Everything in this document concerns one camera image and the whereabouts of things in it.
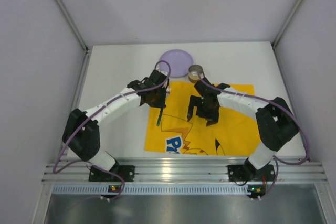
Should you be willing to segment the fork with teal handle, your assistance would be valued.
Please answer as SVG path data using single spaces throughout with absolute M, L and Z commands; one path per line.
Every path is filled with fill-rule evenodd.
M 171 87 L 168 86 L 168 87 L 165 89 L 165 94 L 162 95 L 162 98 L 166 98 L 166 100 L 167 100 L 167 98 L 168 98 L 168 96 L 170 95 L 170 93 L 171 93 Z M 163 113 L 162 113 L 162 114 L 159 113 L 159 116 L 158 116 L 158 119 L 157 119 L 157 123 L 156 123 L 157 126 L 160 126 L 160 124 L 161 124 L 162 115 L 163 115 Z

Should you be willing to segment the yellow Pikachu cloth placemat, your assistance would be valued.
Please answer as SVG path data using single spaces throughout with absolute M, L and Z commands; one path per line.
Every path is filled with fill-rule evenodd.
M 231 109 L 219 109 L 217 124 L 193 115 L 187 120 L 191 95 L 198 96 L 193 84 L 170 83 L 160 126 L 160 109 L 150 108 L 145 151 L 169 154 L 249 156 L 261 142 L 256 121 Z

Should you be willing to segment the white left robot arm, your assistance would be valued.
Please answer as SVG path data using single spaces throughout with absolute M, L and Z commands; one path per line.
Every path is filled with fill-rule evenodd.
M 88 73 L 78 107 L 88 109 L 109 101 L 129 82 L 140 77 L 139 73 Z M 174 155 L 166 151 L 166 139 L 180 136 L 179 154 L 182 157 L 190 155 L 190 150 L 201 142 L 196 133 L 203 120 L 194 116 L 188 121 L 186 117 L 188 97 L 195 94 L 191 83 L 187 83 L 186 78 L 177 78 L 171 80 L 171 86 L 172 93 L 167 99 L 160 126 L 156 125 L 160 110 L 148 105 L 132 109 L 116 119 L 108 116 L 100 125 L 101 147 L 116 159 L 164 158 Z

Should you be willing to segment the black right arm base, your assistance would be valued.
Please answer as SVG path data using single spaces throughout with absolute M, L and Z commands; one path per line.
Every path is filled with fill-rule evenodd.
M 228 165 L 228 177 L 230 182 L 245 185 L 248 182 L 271 182 L 275 179 L 276 171 L 271 164 L 260 170 L 245 165 Z

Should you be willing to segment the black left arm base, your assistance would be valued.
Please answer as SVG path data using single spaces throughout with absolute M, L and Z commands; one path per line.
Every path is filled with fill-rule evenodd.
M 123 179 L 125 182 L 133 182 L 135 176 L 135 166 L 119 165 L 112 171 L 103 172 L 94 166 L 90 168 L 88 181 L 90 182 L 120 182 Z

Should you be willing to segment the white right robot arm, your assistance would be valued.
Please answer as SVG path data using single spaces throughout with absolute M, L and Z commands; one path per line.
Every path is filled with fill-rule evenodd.
M 241 93 L 228 84 L 215 86 L 206 77 L 194 84 L 199 97 L 191 97 L 187 119 L 196 114 L 207 120 L 207 125 L 218 123 L 219 108 L 231 109 L 256 121 L 261 143 L 246 159 L 244 166 L 251 172 L 263 169 L 273 156 L 299 132 L 292 113 L 284 99 L 258 99 Z

